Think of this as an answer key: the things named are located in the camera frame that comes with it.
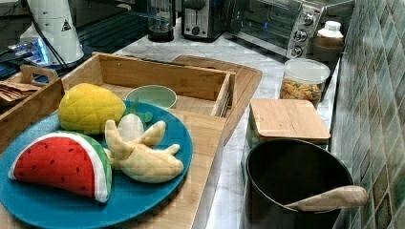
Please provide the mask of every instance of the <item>oven door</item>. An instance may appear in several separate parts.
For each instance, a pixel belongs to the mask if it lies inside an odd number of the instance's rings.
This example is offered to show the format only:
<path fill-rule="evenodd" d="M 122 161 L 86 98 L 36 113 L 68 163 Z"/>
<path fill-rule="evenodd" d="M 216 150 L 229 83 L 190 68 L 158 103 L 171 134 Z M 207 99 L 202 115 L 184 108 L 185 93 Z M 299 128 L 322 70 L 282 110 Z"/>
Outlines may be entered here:
<path fill-rule="evenodd" d="M 301 3 L 274 0 L 234 0 L 228 31 L 239 38 L 286 56 Z"/>

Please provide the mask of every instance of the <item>blender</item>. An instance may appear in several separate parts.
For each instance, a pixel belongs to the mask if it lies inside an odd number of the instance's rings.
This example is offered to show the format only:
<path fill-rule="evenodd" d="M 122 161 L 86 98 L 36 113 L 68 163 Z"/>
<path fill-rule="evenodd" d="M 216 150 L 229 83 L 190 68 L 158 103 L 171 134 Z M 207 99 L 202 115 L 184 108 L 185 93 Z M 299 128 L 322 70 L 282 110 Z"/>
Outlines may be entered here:
<path fill-rule="evenodd" d="M 174 39 L 174 0 L 147 0 L 148 38 L 154 42 L 168 42 Z"/>

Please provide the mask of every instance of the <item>wooden lid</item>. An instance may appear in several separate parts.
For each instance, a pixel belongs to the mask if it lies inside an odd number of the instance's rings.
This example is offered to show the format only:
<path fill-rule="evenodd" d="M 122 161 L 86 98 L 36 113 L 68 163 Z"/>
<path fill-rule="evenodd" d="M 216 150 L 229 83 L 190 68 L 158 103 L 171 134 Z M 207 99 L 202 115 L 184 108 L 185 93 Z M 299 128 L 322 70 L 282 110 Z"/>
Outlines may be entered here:
<path fill-rule="evenodd" d="M 327 144 L 330 132 L 312 103 L 297 99 L 254 98 L 250 109 L 261 137 L 285 137 Z"/>

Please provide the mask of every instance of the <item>spoon handle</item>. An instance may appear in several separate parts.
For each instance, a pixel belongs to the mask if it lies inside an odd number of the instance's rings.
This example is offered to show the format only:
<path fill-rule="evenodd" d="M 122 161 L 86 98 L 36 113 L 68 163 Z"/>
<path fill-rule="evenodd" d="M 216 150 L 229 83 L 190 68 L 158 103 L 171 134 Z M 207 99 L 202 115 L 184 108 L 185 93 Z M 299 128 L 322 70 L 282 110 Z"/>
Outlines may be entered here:
<path fill-rule="evenodd" d="M 287 204 L 286 207 L 305 212 L 329 211 L 363 206 L 368 199 L 369 195 L 364 188 L 348 185 Z"/>

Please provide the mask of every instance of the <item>pasta in jar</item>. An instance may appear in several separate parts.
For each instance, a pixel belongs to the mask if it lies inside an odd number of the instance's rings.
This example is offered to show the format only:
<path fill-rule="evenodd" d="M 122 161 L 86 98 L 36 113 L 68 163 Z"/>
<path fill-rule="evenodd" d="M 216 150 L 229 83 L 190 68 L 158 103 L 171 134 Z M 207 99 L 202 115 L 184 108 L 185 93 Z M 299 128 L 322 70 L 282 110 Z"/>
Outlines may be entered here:
<path fill-rule="evenodd" d="M 317 84 L 297 82 L 291 78 L 284 78 L 280 90 L 282 99 L 302 99 L 310 101 L 316 108 L 321 98 L 322 91 Z"/>

